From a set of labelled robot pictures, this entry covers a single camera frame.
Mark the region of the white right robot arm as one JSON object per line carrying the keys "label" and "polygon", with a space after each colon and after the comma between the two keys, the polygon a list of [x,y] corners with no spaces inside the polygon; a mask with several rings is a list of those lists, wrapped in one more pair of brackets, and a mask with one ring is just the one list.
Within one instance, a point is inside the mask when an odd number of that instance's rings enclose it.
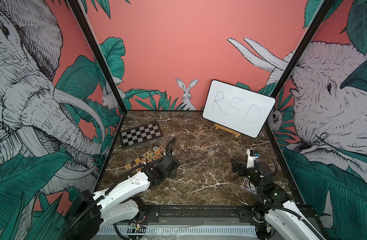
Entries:
{"label": "white right robot arm", "polygon": [[324,236],[302,214],[285,190],[274,183],[276,171],[248,156],[244,161],[231,160],[232,172],[254,186],[258,201],[253,204],[252,217],[260,224],[257,237],[268,240],[278,233],[285,240],[324,240]]}

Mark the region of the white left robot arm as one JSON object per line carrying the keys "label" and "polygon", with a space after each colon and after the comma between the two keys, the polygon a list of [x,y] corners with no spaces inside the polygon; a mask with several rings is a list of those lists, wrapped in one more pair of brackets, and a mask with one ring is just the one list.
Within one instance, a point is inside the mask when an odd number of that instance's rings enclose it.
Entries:
{"label": "white left robot arm", "polygon": [[133,220],[145,211],[143,202],[135,195],[173,179],[180,163],[167,154],[161,159],[141,166],[135,175],[125,174],[119,183],[104,191],[80,193],[65,215],[65,232],[61,240],[90,240],[100,229],[124,220]]}

